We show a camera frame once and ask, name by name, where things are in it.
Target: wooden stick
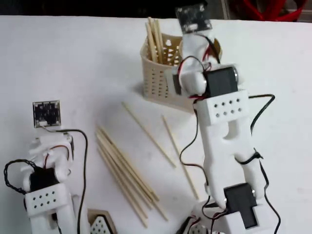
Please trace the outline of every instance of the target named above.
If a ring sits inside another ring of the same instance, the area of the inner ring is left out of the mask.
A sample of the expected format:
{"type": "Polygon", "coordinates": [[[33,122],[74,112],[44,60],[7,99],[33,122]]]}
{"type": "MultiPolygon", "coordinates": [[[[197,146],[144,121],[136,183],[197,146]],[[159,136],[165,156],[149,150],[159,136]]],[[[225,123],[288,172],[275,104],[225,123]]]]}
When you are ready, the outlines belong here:
{"type": "Polygon", "coordinates": [[[157,29],[156,23],[153,23],[153,25],[154,25],[154,38],[156,41],[157,54],[158,54],[158,62],[163,64],[163,62],[162,62],[162,51],[161,51],[160,42],[159,42],[158,29],[157,29]]]}
{"type": "Polygon", "coordinates": [[[133,209],[135,210],[136,214],[138,215],[138,217],[140,218],[141,222],[143,223],[143,225],[147,228],[148,224],[146,222],[146,219],[144,218],[144,216],[142,215],[141,211],[139,210],[139,208],[137,207],[137,205],[134,203],[133,198],[130,196],[129,192],[124,188],[124,184],[122,183],[121,179],[118,177],[118,175],[116,174],[116,172],[114,171],[108,156],[102,151],[101,148],[99,148],[99,152],[102,156],[102,158],[104,159],[107,167],[109,168],[109,170],[111,171],[111,173],[113,174],[115,180],[117,181],[117,183],[119,184],[122,192],[124,193],[124,195],[126,196],[126,198],[128,199],[130,205],[133,207],[133,209]]]}
{"type": "Polygon", "coordinates": [[[127,181],[125,180],[125,178],[122,176],[121,171],[119,170],[119,168],[116,165],[116,162],[113,161],[112,156],[107,152],[106,148],[104,148],[103,146],[100,146],[100,148],[102,149],[102,151],[107,155],[108,160],[110,161],[114,171],[116,172],[117,176],[120,178],[122,184],[124,185],[125,189],[129,192],[130,196],[132,197],[134,203],[137,205],[138,209],[142,212],[143,216],[145,218],[148,218],[147,214],[145,213],[145,211],[142,209],[142,207],[140,206],[140,203],[137,201],[135,194],[133,193],[131,187],[127,184],[127,181]]]}
{"type": "Polygon", "coordinates": [[[128,111],[128,113],[132,116],[132,118],[138,123],[138,125],[141,127],[141,129],[146,133],[146,135],[152,140],[152,142],[155,144],[155,146],[161,151],[161,153],[167,158],[167,160],[171,163],[173,167],[176,167],[175,163],[172,161],[172,159],[165,153],[165,151],[162,149],[162,147],[157,143],[157,141],[152,137],[152,135],[147,131],[147,129],[141,124],[141,122],[138,120],[138,118],[135,116],[135,114],[130,110],[129,106],[122,102],[123,107],[128,111]]]}
{"type": "Polygon", "coordinates": [[[142,182],[142,180],[140,178],[137,177],[137,175],[134,173],[133,168],[131,168],[131,166],[129,166],[124,160],[123,157],[117,152],[115,151],[116,155],[118,156],[119,160],[121,161],[121,163],[123,164],[123,166],[128,170],[128,172],[130,173],[130,175],[137,181],[138,185],[142,188],[142,190],[144,191],[144,193],[147,195],[148,199],[152,202],[153,200],[153,196],[152,196],[152,192],[147,188],[147,186],[142,182]]]}
{"type": "MultiPolygon", "coordinates": [[[[173,144],[174,147],[175,147],[176,154],[177,154],[178,157],[180,158],[180,150],[179,150],[179,148],[178,148],[178,146],[177,146],[177,144],[176,144],[176,141],[175,141],[174,136],[173,136],[173,134],[172,134],[172,132],[171,132],[171,130],[170,130],[170,127],[169,127],[169,125],[168,125],[168,123],[167,123],[167,120],[166,120],[165,116],[162,116],[162,120],[164,121],[164,124],[165,124],[165,126],[166,126],[166,129],[167,129],[168,134],[169,134],[169,136],[170,136],[171,142],[172,142],[172,144],[173,144]]],[[[193,191],[193,194],[194,194],[195,198],[196,198],[197,200],[199,200],[198,193],[197,193],[197,191],[196,191],[196,189],[195,189],[195,186],[194,186],[194,184],[193,184],[193,182],[192,182],[192,179],[191,179],[191,177],[190,177],[189,172],[186,170],[186,167],[185,167],[183,164],[182,164],[182,168],[183,168],[184,174],[185,174],[185,176],[186,176],[186,178],[187,178],[187,180],[188,180],[188,182],[189,182],[189,184],[190,184],[190,186],[191,186],[191,189],[192,189],[192,191],[193,191]]]]}
{"type": "MultiPolygon", "coordinates": [[[[99,139],[99,141],[101,142],[100,144],[103,145],[103,147],[106,147],[104,145],[104,139],[102,139],[101,136],[97,136],[97,138],[99,139]]],[[[140,195],[140,197],[143,199],[143,201],[145,202],[145,204],[147,205],[147,207],[149,209],[152,209],[152,199],[147,199],[147,197],[144,194],[144,191],[138,187],[138,183],[137,181],[133,180],[133,177],[131,177],[131,175],[129,175],[129,171],[127,171],[127,169],[118,161],[117,157],[113,155],[111,155],[111,158],[113,159],[113,161],[115,162],[115,164],[118,166],[118,169],[121,171],[121,173],[124,175],[124,177],[128,180],[129,184],[132,185],[133,189],[140,195]]]]}
{"type": "Polygon", "coordinates": [[[146,26],[146,31],[147,31],[147,39],[148,39],[148,42],[150,45],[150,52],[151,52],[151,56],[152,56],[152,61],[157,62],[157,55],[156,55],[156,51],[155,51],[155,44],[154,44],[152,30],[151,30],[151,27],[148,23],[145,23],[145,26],[146,26]]]}
{"type": "MultiPolygon", "coordinates": [[[[100,143],[107,149],[108,153],[111,155],[114,154],[113,149],[107,148],[107,143],[105,142],[105,140],[99,135],[97,137],[100,140],[100,143]]],[[[121,162],[121,163],[123,164],[125,170],[128,170],[129,174],[135,179],[135,175],[131,172],[131,170],[129,170],[127,165],[125,165],[123,162],[121,162]]],[[[150,191],[148,191],[140,181],[136,180],[136,182],[140,186],[140,188],[143,190],[143,192],[147,195],[148,200],[150,202],[152,202],[153,196],[150,193],[150,191]]]]}
{"type": "MultiPolygon", "coordinates": [[[[125,157],[124,159],[127,160],[125,154],[123,154],[123,153],[121,152],[121,150],[116,146],[116,144],[113,142],[113,140],[112,140],[112,139],[109,137],[109,135],[105,132],[104,128],[103,128],[103,127],[98,127],[98,129],[100,130],[100,131],[99,131],[100,136],[103,136],[103,137],[107,140],[107,143],[110,144],[110,145],[112,146],[112,148],[115,147],[116,152],[117,152],[117,155],[118,155],[118,153],[119,153],[120,156],[125,157]]],[[[134,169],[134,167],[131,166],[131,163],[130,163],[129,160],[128,160],[128,163],[129,163],[129,165],[128,165],[129,167],[128,167],[128,168],[134,169]]],[[[151,190],[151,194],[152,194],[152,196],[155,198],[155,200],[156,200],[156,201],[159,201],[159,197],[155,194],[155,192],[154,192],[151,188],[150,188],[150,190],[151,190]]],[[[165,219],[165,220],[168,220],[168,218],[167,218],[166,214],[164,213],[163,209],[153,200],[153,198],[152,198],[151,202],[152,202],[152,204],[157,208],[157,210],[160,212],[160,214],[164,217],[164,219],[165,219]]]]}
{"type": "Polygon", "coordinates": [[[157,194],[155,193],[155,191],[148,185],[148,183],[146,183],[143,179],[142,176],[140,175],[140,173],[137,171],[137,169],[133,166],[133,164],[130,162],[130,159],[128,158],[128,156],[126,154],[124,154],[115,144],[115,142],[109,137],[109,135],[107,134],[106,130],[104,129],[104,127],[102,126],[98,126],[98,129],[101,131],[101,133],[106,137],[106,139],[111,143],[111,145],[116,149],[116,151],[119,153],[120,157],[122,158],[122,160],[124,160],[124,162],[126,162],[128,164],[127,168],[130,168],[132,170],[132,172],[136,175],[137,179],[140,180],[143,185],[146,187],[146,189],[148,191],[150,191],[150,193],[153,195],[153,197],[156,199],[156,201],[159,201],[159,197],[157,196],[157,194]]]}
{"type": "Polygon", "coordinates": [[[156,207],[156,209],[159,211],[159,213],[161,214],[161,216],[166,220],[169,221],[169,219],[167,218],[164,210],[160,207],[159,204],[157,204],[156,202],[154,202],[154,206],[156,207]]]}
{"type": "Polygon", "coordinates": [[[161,59],[164,60],[164,43],[162,41],[162,33],[160,30],[160,24],[159,24],[159,20],[156,19],[155,21],[155,28],[156,31],[158,32],[158,37],[159,37],[159,44],[160,44],[160,51],[158,52],[158,56],[161,55],[161,59]]]}
{"type": "Polygon", "coordinates": [[[151,31],[152,31],[152,34],[155,35],[155,24],[154,24],[154,20],[151,18],[151,17],[148,17],[148,24],[150,25],[151,27],[151,31]]]}

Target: white table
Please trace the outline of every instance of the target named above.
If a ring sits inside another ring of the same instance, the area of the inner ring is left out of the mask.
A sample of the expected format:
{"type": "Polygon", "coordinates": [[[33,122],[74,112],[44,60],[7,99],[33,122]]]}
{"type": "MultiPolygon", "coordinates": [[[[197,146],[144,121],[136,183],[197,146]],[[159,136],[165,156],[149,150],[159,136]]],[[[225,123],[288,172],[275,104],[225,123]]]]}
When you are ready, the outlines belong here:
{"type": "MultiPolygon", "coordinates": [[[[141,95],[139,50],[146,19],[90,17],[0,17],[0,168],[27,157],[35,135],[32,102],[61,101],[65,127],[83,129],[90,140],[86,203],[108,210],[120,234],[172,234],[195,204],[179,166],[173,169],[120,102],[127,101],[142,122],[178,162],[160,115],[165,114],[184,146],[195,133],[195,117],[145,101],[141,95]],[[95,124],[104,124],[118,145],[146,176],[170,219],[149,212],[143,228],[97,153],[95,124]]],[[[276,101],[259,119],[254,142],[265,157],[268,196],[280,212],[280,234],[310,233],[312,209],[312,24],[213,20],[223,48],[223,63],[238,63],[250,94],[274,93],[276,101]]],[[[165,33],[180,34],[175,19],[161,20],[165,33]]],[[[251,100],[254,116],[266,100],[251,100]]],[[[74,135],[73,183],[82,189],[83,141],[74,135]]],[[[186,153],[201,162],[201,138],[186,153]]],[[[201,199],[206,199],[201,171],[190,168],[201,199]]],[[[9,178],[21,185],[19,166],[9,178]]],[[[0,233],[30,234],[22,195],[0,183],[0,233]]]]}

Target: red object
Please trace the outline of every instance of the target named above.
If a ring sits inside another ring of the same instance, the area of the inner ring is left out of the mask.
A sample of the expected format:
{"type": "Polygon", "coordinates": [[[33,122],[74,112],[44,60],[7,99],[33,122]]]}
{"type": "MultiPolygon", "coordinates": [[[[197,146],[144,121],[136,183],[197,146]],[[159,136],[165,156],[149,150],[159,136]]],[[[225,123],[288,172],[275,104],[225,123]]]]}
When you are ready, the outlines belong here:
{"type": "Polygon", "coordinates": [[[47,154],[47,156],[44,159],[44,165],[43,168],[46,169],[47,168],[47,160],[48,160],[49,154],[47,154]]]}
{"type": "Polygon", "coordinates": [[[299,18],[307,0],[294,0],[297,4],[297,10],[286,15],[280,16],[286,0],[268,0],[268,6],[263,13],[250,2],[250,0],[235,0],[234,7],[242,10],[252,20],[258,21],[295,21],[299,18]]]}

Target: red wire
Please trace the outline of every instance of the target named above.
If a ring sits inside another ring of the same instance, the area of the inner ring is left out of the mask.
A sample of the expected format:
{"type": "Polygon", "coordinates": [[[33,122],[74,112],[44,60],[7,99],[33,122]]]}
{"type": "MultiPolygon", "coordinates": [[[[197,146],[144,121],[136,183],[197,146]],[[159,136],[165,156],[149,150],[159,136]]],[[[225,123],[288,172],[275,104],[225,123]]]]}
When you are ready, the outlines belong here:
{"type": "Polygon", "coordinates": [[[201,220],[201,218],[199,217],[197,220],[195,220],[195,221],[190,225],[189,230],[187,231],[187,234],[190,234],[191,227],[194,226],[195,224],[197,224],[200,220],[201,220]]]}
{"type": "Polygon", "coordinates": [[[198,95],[192,95],[192,96],[189,96],[189,98],[199,98],[198,95]]]}
{"type": "MultiPolygon", "coordinates": [[[[65,147],[66,149],[67,149],[67,160],[69,159],[69,149],[68,149],[68,147],[67,146],[65,146],[65,145],[56,145],[56,146],[53,146],[52,148],[50,148],[49,150],[52,150],[52,149],[55,149],[55,148],[59,148],[59,147],[65,147]]],[[[47,161],[48,161],[48,157],[49,157],[50,155],[49,155],[49,153],[47,154],[47,156],[45,157],[45,159],[44,159],[44,164],[43,164],[43,168],[45,168],[46,169],[46,167],[47,167],[47,161]]]]}
{"type": "Polygon", "coordinates": [[[206,57],[209,57],[209,45],[208,45],[208,47],[207,47],[207,49],[206,49],[206,51],[204,53],[202,61],[205,61],[206,57]]]}
{"type": "Polygon", "coordinates": [[[214,223],[217,219],[220,219],[222,216],[226,215],[227,214],[227,210],[225,209],[224,211],[222,212],[216,212],[214,213],[213,215],[213,218],[212,218],[212,221],[211,221],[211,229],[210,229],[210,233],[212,234],[213,233],[213,228],[214,228],[214,223]]]}
{"type": "Polygon", "coordinates": [[[43,164],[43,168],[46,169],[47,167],[47,160],[48,160],[49,154],[47,154],[47,156],[44,159],[44,164],[43,164]]]}
{"type": "Polygon", "coordinates": [[[210,70],[211,70],[211,68],[212,68],[211,62],[208,62],[208,67],[206,68],[206,70],[205,70],[205,71],[210,71],[210,70]]]}
{"type": "Polygon", "coordinates": [[[178,68],[177,68],[177,74],[178,74],[178,76],[180,75],[180,72],[181,72],[183,63],[184,63],[187,59],[189,59],[189,58],[194,58],[195,60],[197,60],[197,61],[200,63],[200,65],[203,67],[203,71],[205,70],[204,65],[202,64],[202,62],[201,62],[197,57],[195,57],[195,56],[193,56],[193,55],[189,55],[189,56],[185,57],[185,58],[181,61],[181,63],[179,64],[179,66],[178,66],[178,68]]]}

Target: perforated basket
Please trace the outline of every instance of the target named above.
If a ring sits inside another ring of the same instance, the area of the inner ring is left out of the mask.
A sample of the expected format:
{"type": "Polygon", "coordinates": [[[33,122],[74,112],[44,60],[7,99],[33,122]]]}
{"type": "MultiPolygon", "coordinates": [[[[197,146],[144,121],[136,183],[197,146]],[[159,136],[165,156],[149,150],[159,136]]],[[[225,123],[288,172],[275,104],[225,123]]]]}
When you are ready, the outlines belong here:
{"type": "Polygon", "coordinates": [[[179,45],[182,41],[182,37],[162,34],[162,39],[164,42],[163,60],[165,64],[159,64],[152,61],[147,39],[140,52],[143,66],[144,97],[149,101],[192,113],[192,100],[187,97],[171,95],[168,92],[167,81],[164,76],[165,70],[171,69],[172,66],[178,66],[181,62],[179,45]]]}

